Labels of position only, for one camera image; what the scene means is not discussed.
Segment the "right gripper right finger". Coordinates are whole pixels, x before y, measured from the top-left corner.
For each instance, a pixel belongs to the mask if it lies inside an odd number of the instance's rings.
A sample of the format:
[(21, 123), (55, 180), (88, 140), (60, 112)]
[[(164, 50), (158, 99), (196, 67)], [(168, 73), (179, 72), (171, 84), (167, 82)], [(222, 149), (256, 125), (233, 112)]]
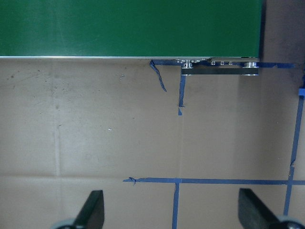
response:
[(240, 188), (238, 219), (244, 229), (285, 229), (286, 224), (249, 188)]

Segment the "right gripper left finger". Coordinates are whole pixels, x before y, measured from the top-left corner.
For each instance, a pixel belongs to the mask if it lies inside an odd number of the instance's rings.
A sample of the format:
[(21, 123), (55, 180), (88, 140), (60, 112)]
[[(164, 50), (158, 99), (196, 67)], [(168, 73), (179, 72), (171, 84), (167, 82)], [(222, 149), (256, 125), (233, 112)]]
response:
[(102, 190), (90, 193), (75, 221), (73, 229), (102, 229), (104, 225), (104, 198)]

